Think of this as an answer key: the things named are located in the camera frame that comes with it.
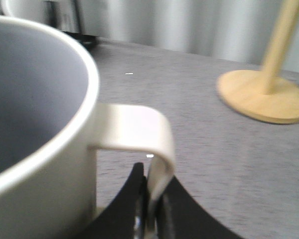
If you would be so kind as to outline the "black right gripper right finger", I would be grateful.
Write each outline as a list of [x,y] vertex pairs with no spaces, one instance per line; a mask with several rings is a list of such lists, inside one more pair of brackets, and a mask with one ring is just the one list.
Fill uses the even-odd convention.
[[240,239],[207,213],[173,177],[156,211],[159,239]]

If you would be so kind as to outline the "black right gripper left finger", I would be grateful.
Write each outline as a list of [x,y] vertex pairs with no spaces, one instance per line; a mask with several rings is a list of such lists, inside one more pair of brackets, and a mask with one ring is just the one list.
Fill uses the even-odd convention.
[[77,239],[143,239],[146,220],[146,177],[144,165],[135,163],[125,184]]

